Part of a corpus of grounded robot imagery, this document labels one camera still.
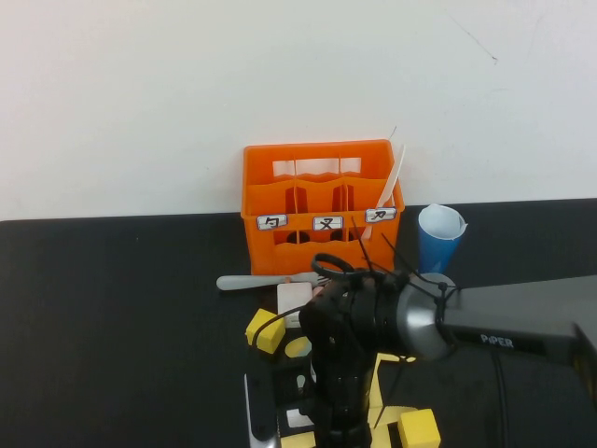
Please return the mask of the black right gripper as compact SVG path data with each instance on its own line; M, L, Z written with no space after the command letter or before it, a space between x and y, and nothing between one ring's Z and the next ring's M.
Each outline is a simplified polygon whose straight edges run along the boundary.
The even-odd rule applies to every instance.
M369 395L375 361L312 361L312 405L317 447L369 447Z

